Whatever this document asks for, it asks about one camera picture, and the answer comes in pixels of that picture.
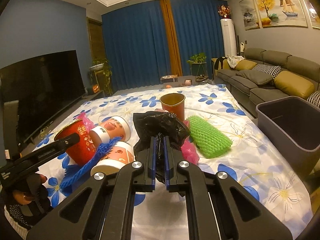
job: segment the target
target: white floor-standing air conditioner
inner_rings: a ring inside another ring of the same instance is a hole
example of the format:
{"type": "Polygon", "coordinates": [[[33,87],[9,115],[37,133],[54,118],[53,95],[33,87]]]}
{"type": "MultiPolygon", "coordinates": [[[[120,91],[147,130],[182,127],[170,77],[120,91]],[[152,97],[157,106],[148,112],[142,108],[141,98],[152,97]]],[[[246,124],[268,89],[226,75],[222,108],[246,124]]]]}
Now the white floor-standing air conditioner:
{"type": "Polygon", "coordinates": [[[223,35],[224,56],[236,56],[236,34],[235,28],[233,27],[233,21],[231,19],[221,19],[220,22],[223,35]]]}

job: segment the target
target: triangular cutout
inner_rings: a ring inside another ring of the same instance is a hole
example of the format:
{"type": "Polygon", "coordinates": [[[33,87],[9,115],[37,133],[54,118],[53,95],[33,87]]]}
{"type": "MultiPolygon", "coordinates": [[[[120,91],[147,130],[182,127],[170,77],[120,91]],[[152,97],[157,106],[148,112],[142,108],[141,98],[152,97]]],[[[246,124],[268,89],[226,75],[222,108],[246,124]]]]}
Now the triangular cutout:
{"type": "Polygon", "coordinates": [[[257,209],[240,191],[238,191],[235,187],[231,187],[230,192],[236,202],[243,222],[248,222],[260,216],[259,209],[257,209]]]}
{"type": "Polygon", "coordinates": [[[88,201],[92,189],[87,188],[77,198],[70,202],[60,213],[60,217],[77,223],[81,217],[83,209],[88,201]]]}

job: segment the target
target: silver screw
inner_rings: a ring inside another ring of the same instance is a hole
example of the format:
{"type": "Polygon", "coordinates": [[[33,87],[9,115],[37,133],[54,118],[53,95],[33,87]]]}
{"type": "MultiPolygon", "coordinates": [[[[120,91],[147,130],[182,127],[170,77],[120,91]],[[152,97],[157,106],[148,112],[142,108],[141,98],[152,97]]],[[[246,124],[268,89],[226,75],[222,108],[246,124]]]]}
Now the silver screw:
{"type": "Polygon", "coordinates": [[[100,180],[104,178],[104,174],[102,172],[97,172],[96,174],[94,174],[94,179],[96,180],[100,180]]]}
{"type": "Polygon", "coordinates": [[[182,168],[186,168],[186,167],[189,167],[189,163],[187,161],[182,161],[182,162],[179,162],[179,166],[182,167],[182,168]]]}
{"type": "Polygon", "coordinates": [[[137,168],[140,168],[142,166],[142,163],[141,162],[133,162],[131,165],[132,165],[132,167],[137,169],[137,168]]]}
{"type": "Polygon", "coordinates": [[[228,177],[228,174],[226,172],[224,172],[224,171],[221,171],[221,172],[218,173],[218,177],[220,179],[226,179],[228,177]]]}

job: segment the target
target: gray sofa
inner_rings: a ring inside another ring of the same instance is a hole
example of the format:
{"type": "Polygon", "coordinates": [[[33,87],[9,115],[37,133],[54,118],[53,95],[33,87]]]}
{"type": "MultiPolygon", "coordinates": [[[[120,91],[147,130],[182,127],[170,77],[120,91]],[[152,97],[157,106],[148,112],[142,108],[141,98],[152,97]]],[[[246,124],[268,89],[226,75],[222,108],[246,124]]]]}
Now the gray sofa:
{"type": "MultiPolygon", "coordinates": [[[[258,64],[281,66],[282,70],[293,72],[309,81],[320,90],[320,65],[310,60],[273,50],[248,48],[244,52],[247,60],[258,64]]],[[[258,86],[249,79],[236,76],[233,69],[220,69],[214,77],[216,84],[226,84],[234,98],[253,116],[257,117],[256,105],[287,97],[281,90],[269,84],[258,86]]]]}

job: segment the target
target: orange paper cup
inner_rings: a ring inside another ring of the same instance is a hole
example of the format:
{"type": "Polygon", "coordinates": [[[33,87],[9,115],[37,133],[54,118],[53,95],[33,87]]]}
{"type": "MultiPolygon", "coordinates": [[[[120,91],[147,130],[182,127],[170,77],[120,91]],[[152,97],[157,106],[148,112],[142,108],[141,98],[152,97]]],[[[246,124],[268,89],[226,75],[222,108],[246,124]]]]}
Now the orange paper cup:
{"type": "Polygon", "coordinates": [[[54,140],[59,140],[70,134],[77,133],[80,136],[80,141],[66,150],[66,153],[79,165],[85,165],[96,152],[87,130],[85,129],[82,119],[77,119],[72,123],[62,128],[54,140]]]}
{"type": "Polygon", "coordinates": [[[100,159],[98,164],[91,169],[91,176],[97,172],[106,175],[118,172],[126,164],[133,162],[133,148],[125,142],[117,142],[110,153],[100,159]]]}
{"type": "Polygon", "coordinates": [[[172,93],[160,97],[160,102],[163,110],[167,110],[170,113],[176,114],[180,121],[183,122],[185,99],[186,97],[183,94],[172,93]]]}
{"type": "Polygon", "coordinates": [[[98,147],[100,143],[108,143],[110,139],[118,136],[121,137],[121,141],[126,142],[131,137],[131,130],[124,118],[115,115],[90,130],[89,135],[98,147]]]}

